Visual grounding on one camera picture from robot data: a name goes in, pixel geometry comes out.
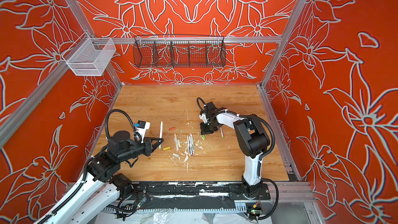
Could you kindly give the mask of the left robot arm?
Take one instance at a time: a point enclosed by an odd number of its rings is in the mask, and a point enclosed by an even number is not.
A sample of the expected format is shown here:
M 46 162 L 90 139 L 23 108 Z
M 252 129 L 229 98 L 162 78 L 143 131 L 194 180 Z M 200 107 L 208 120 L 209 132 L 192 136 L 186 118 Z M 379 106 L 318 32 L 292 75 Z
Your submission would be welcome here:
M 131 209 L 112 205 L 118 198 L 125 200 L 137 196 L 132 181 L 119 173 L 121 163 L 133 167 L 131 159 L 137 161 L 140 155 L 149 157 L 164 139 L 145 137 L 138 131 L 132 134 L 128 131 L 118 131 L 114 135 L 105 133 L 107 145 L 85 162 L 82 176 L 37 223 L 86 224 L 107 206 L 115 209 L 117 216 L 137 210 L 137 205 Z

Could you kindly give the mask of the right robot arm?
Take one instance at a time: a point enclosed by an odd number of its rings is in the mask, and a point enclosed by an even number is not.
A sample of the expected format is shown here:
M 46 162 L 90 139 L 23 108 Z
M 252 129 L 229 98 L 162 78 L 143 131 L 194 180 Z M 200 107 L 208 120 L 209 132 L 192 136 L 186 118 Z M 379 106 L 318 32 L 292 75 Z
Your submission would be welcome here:
M 235 131 L 241 152 L 245 155 L 245 170 L 242 175 L 244 197 L 253 199 L 262 189 L 262 160 L 275 147 L 275 135 L 270 125 L 255 114 L 240 115 L 226 108 L 216 108 L 213 102 L 205 103 L 197 98 L 200 109 L 202 135 L 219 131 L 224 125 Z

